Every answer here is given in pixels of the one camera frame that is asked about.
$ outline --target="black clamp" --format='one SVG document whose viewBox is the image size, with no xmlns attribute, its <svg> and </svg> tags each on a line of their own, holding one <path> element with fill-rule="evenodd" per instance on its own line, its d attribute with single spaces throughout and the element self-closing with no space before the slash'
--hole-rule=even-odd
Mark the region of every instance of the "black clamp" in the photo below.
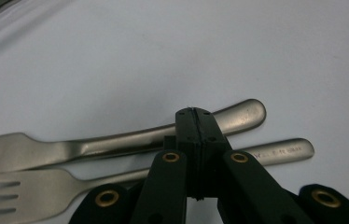
<svg viewBox="0 0 349 224">
<path fill-rule="evenodd" d="M 176 136 L 165 137 L 143 183 L 94 189 L 70 224 L 181 224 L 187 197 L 218 198 L 224 224 L 349 223 L 341 194 L 318 185 L 300 196 L 282 189 L 252 155 L 232 150 L 210 112 L 185 108 L 175 121 Z"/>
</svg>

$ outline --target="metal fork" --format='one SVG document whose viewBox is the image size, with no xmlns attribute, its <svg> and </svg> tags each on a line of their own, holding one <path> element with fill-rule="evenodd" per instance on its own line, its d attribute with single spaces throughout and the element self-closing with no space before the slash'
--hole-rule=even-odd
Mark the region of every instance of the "metal fork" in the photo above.
<svg viewBox="0 0 349 224">
<path fill-rule="evenodd" d="M 262 164 L 300 161 L 314 155 L 305 139 L 291 139 L 243 149 Z M 85 190 L 106 183 L 127 183 L 147 177 L 148 170 L 89 181 L 64 170 L 33 170 L 0 174 L 0 223 L 29 223 L 59 215 Z"/>
<path fill-rule="evenodd" d="M 214 113 L 225 135 L 258 127 L 266 116 L 264 105 L 247 100 Z M 162 148 L 165 135 L 175 135 L 175 125 L 166 125 L 133 133 L 106 137 L 39 142 L 23 133 L 0 136 L 0 173 L 28 170 L 40 166 L 85 158 L 114 157 Z"/>
<path fill-rule="evenodd" d="M 78 180 L 65 170 L 0 174 L 0 223 L 30 223 L 63 212 L 80 193 L 107 183 L 134 183 L 148 169 L 93 180 Z"/>
</svg>

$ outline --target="fork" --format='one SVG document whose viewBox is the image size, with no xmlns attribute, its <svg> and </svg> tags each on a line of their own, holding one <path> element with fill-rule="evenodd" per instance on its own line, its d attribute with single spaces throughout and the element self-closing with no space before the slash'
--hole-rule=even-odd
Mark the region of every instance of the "fork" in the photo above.
<svg viewBox="0 0 349 224">
<path fill-rule="evenodd" d="M 262 165 L 301 161 L 314 155 L 305 139 L 291 139 L 238 149 L 254 155 Z M 65 170 L 31 170 L 0 174 L 0 223 L 29 223 L 59 215 L 77 195 L 106 184 L 136 182 L 148 169 L 83 181 Z"/>
<path fill-rule="evenodd" d="M 258 100 L 246 100 L 213 113 L 225 135 L 258 127 L 266 116 L 265 106 Z M 170 124 L 132 133 L 106 137 L 39 142 L 24 133 L 0 136 L 0 173 L 29 170 L 56 163 L 93 157 L 114 157 L 162 148 L 165 135 L 175 135 Z"/>
<path fill-rule="evenodd" d="M 107 183 L 135 183 L 147 174 L 148 169 L 144 169 L 88 181 L 60 169 L 0 174 L 0 223 L 30 223 L 53 217 L 88 189 Z"/>
</svg>

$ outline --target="white surface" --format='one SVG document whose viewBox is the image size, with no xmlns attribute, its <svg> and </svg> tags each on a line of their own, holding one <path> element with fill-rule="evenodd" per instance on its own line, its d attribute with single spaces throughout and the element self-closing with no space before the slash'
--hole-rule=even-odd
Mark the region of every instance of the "white surface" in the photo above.
<svg viewBox="0 0 349 224">
<path fill-rule="evenodd" d="M 0 14 L 0 134 L 123 133 L 173 122 L 186 106 L 249 98 L 268 117 L 232 146 L 306 138 L 311 160 L 268 171 L 295 193 L 319 183 L 349 198 L 349 1 L 34 0 Z M 151 160 L 64 167 L 91 178 Z M 39 223 L 68 222 L 81 200 Z M 220 223 L 215 210 L 189 203 L 188 223 Z"/>
</svg>

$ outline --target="cutlery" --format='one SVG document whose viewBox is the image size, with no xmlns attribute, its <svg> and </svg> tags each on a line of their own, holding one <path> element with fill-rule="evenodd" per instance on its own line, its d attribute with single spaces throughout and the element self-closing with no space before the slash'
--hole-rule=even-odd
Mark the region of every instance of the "cutlery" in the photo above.
<svg viewBox="0 0 349 224">
<path fill-rule="evenodd" d="M 258 100 L 246 100 L 214 113 L 225 135 L 258 127 L 266 117 L 264 105 Z M 106 137 L 39 142 L 24 133 L 0 136 L 0 173 L 27 170 L 66 161 L 96 156 L 115 157 L 162 148 L 165 135 L 175 135 L 175 125 L 166 125 L 132 133 Z"/>
<path fill-rule="evenodd" d="M 251 153 L 261 164 L 301 161 L 314 155 L 312 144 L 305 139 L 239 150 Z M 30 223 L 54 217 L 63 212 L 77 195 L 88 189 L 107 183 L 134 183 L 146 178 L 147 174 L 148 169 L 145 169 L 94 180 L 78 180 L 59 169 L 0 174 L 0 223 Z"/>
</svg>

